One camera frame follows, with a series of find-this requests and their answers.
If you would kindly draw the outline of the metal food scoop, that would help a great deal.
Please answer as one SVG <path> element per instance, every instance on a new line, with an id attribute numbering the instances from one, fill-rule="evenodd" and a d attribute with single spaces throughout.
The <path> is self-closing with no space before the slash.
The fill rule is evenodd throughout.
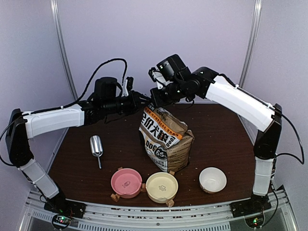
<path id="1" fill-rule="evenodd" d="M 97 157 L 99 169 L 102 168 L 100 157 L 103 155 L 103 145 L 98 135 L 90 138 L 90 149 L 93 156 Z"/>

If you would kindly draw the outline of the brown dog food bag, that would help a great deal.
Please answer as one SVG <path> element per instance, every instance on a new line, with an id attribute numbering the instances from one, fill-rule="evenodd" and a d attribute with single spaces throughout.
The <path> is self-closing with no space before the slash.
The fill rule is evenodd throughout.
<path id="1" fill-rule="evenodd" d="M 194 135 L 185 122 L 168 110 L 149 104 L 144 108 L 139 126 L 141 145 L 163 172 L 178 172 L 190 159 Z"/>

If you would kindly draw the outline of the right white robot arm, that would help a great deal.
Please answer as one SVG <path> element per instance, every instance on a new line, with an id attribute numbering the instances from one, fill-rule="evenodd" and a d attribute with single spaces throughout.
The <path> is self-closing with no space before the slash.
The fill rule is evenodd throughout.
<path id="1" fill-rule="evenodd" d="M 234 217 L 240 217 L 270 209 L 268 190 L 282 130 L 282 107 L 263 102 L 234 84 L 225 74 L 208 67 L 191 72 L 177 54 L 159 62 L 148 74 L 157 84 L 150 90 L 155 107 L 181 99 L 190 102 L 198 96 L 230 109 L 255 125 L 258 133 L 253 147 L 256 159 L 253 191 L 249 199 L 231 203 L 231 211 Z"/>

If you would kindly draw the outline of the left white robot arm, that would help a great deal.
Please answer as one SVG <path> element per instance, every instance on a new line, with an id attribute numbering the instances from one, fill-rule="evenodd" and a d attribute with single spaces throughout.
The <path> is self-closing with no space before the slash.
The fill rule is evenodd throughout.
<path id="1" fill-rule="evenodd" d="M 126 78 L 124 86 L 114 77 L 102 77 L 95 81 L 94 92 L 87 100 L 72 106 L 39 113 L 22 112 L 20 109 L 12 111 L 5 137 L 9 160 L 36 185 L 59 214 L 70 210 L 69 202 L 60 187 L 35 160 L 28 140 L 63 128 L 92 125 L 111 114 L 128 116 L 136 113 L 151 99 L 132 90 L 132 84 L 132 77 Z"/>

